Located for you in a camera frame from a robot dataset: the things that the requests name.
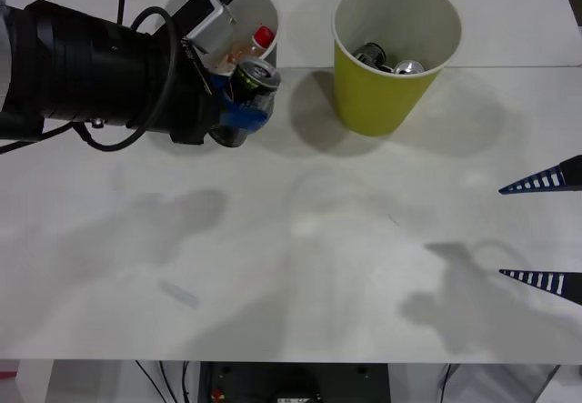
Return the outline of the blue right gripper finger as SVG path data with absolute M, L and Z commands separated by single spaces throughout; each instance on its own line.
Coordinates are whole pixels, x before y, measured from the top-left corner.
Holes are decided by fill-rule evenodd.
M 499 269 L 498 273 L 579 306 L 582 305 L 582 274 L 580 272 Z
M 582 156 L 574 156 L 556 166 L 526 176 L 498 190 L 500 195 L 581 190 Z

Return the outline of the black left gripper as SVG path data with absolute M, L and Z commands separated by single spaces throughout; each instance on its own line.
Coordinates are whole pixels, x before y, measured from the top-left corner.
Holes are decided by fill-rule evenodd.
M 246 131 L 261 129 L 269 115 L 265 110 L 234 101 L 230 77 L 209 72 L 195 48 L 183 43 L 169 101 L 172 141 L 200 146 L 207 136 L 211 136 L 222 146 L 243 145 Z

